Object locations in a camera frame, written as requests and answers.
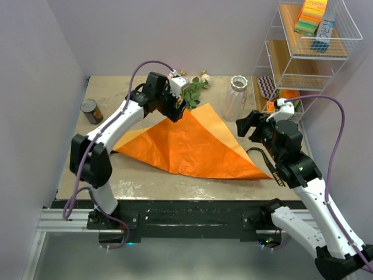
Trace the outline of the orange wrapping paper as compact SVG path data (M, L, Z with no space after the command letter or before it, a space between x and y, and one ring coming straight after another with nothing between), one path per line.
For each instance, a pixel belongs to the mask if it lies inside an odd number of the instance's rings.
M127 132L114 151L171 174L203 179L267 180L210 104Z

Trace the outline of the black printed ribbon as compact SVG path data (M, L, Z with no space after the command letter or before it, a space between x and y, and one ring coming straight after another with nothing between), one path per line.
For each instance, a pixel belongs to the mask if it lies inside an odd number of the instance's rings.
M252 147L252 148L246 150L246 153L249 154L249 152L251 152L251 151L257 151L257 152L261 153L261 155L263 157L263 161L264 161L265 165L267 166L268 170L270 171L271 175L273 176L274 180L276 181L276 183L281 187L285 187L286 185L285 185L284 181L279 177L275 167L272 165L269 158L266 156L266 153L262 149L256 148L256 147Z

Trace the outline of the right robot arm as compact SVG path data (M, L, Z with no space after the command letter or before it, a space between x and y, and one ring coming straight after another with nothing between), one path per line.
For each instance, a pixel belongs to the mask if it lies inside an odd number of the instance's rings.
M372 267L372 245L364 243L342 217L315 162L301 150L302 133L290 120L269 120L256 110L237 120L237 134L262 144L275 162L276 173L300 198L317 227L313 228L279 199L261 207L259 221L266 229L283 229L314 259L325 279L343 279Z

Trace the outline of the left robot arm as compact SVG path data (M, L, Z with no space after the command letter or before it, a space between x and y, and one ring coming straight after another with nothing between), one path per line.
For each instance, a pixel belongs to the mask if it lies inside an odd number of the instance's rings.
M100 222L108 229L120 224L121 215L115 211L118 201L110 186L110 153L130 128L154 111L174 123L181 119L187 101L180 97L188 85L185 77L174 74L169 78L151 72L144 83L129 87L125 100L99 127L72 138L69 168L76 179L73 194L64 209L64 219L69 218L79 193L79 183L84 182L94 207L101 212Z

